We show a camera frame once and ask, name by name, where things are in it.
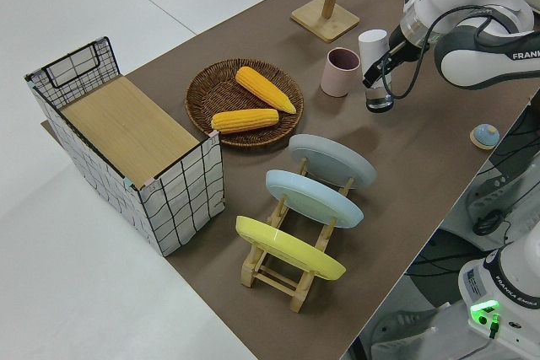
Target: grid pattern basket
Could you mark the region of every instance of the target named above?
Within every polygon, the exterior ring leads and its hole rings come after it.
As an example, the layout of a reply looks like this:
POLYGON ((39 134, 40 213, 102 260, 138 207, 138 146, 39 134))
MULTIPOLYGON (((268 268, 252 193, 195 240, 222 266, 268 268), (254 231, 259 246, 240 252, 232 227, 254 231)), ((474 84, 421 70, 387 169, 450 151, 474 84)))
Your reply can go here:
POLYGON ((138 189, 60 110, 119 75, 111 44, 103 37, 25 79, 81 175, 161 255, 169 255, 224 210, 219 135, 210 134, 138 189))

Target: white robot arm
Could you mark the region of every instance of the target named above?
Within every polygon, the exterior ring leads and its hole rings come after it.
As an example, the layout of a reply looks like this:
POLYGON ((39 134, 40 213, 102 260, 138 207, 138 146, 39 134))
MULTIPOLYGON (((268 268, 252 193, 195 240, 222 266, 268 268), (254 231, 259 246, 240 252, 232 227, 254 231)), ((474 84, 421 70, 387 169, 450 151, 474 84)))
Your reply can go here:
MULTIPOLYGON (((405 0, 390 50, 364 75, 371 87, 403 62, 422 61, 435 45, 435 63, 449 83, 481 89, 513 78, 540 77, 540 32, 532 31, 524 0, 405 0)), ((387 92, 396 99, 386 85, 387 92)))
POLYGON ((540 224, 485 260, 468 262, 458 284, 474 330, 492 335, 496 320, 498 343, 540 359, 540 224))

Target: white floor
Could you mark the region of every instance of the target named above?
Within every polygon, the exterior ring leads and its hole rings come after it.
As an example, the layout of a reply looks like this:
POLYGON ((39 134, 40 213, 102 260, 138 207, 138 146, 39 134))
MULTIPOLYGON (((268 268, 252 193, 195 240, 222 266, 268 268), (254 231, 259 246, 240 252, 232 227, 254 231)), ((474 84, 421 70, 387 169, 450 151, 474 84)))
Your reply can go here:
POLYGON ((41 128, 23 79, 103 35, 126 74, 261 0, 0 0, 0 358, 253 358, 41 128))

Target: plate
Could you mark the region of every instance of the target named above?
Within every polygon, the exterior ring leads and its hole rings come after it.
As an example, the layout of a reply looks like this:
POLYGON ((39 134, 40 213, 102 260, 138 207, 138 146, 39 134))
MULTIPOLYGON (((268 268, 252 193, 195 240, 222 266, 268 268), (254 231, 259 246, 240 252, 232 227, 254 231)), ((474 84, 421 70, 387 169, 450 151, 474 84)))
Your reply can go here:
POLYGON ((269 170, 266 182, 276 199, 286 196, 287 207, 318 223, 328 225, 336 218, 336 228, 353 228, 364 218, 346 196, 313 179, 284 170, 269 170))
POLYGON ((354 178, 351 189, 363 189, 373 183, 377 171, 364 157, 339 142, 310 134, 290 138, 289 151, 296 162, 307 158, 306 170, 317 179, 344 187, 354 178))
POLYGON ((239 148, 260 147, 290 135, 302 116, 304 97, 298 84, 274 65, 254 59, 229 59, 203 69, 186 91, 186 110, 193 124, 202 132, 213 131, 212 116, 222 111, 267 109, 270 106, 244 89, 235 80, 238 69, 252 67, 289 97, 295 114, 279 111, 279 123, 247 132, 220 134, 221 143, 239 148))
POLYGON ((331 256, 270 225, 248 217, 236 217, 236 232, 250 244, 303 271, 326 280, 337 280, 345 267, 331 256))

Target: green light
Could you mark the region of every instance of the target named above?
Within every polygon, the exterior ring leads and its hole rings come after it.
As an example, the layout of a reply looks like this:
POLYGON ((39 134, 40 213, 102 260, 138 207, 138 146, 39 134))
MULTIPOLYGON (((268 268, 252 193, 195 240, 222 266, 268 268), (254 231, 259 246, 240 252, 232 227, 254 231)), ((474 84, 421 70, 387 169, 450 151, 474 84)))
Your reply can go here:
MULTIPOLYGON (((490 312, 488 309, 494 309, 499 306, 499 301, 495 299, 490 299, 480 304, 471 305, 471 317, 475 322, 480 323, 479 318, 483 315, 483 312, 490 312)), ((497 323, 499 321, 499 316, 494 314, 493 322, 497 323)))
POLYGON ((499 306, 499 301, 490 299, 489 301, 486 301, 485 303, 471 305, 471 312, 482 311, 486 308, 493 308, 493 307, 498 307, 498 306, 499 306))

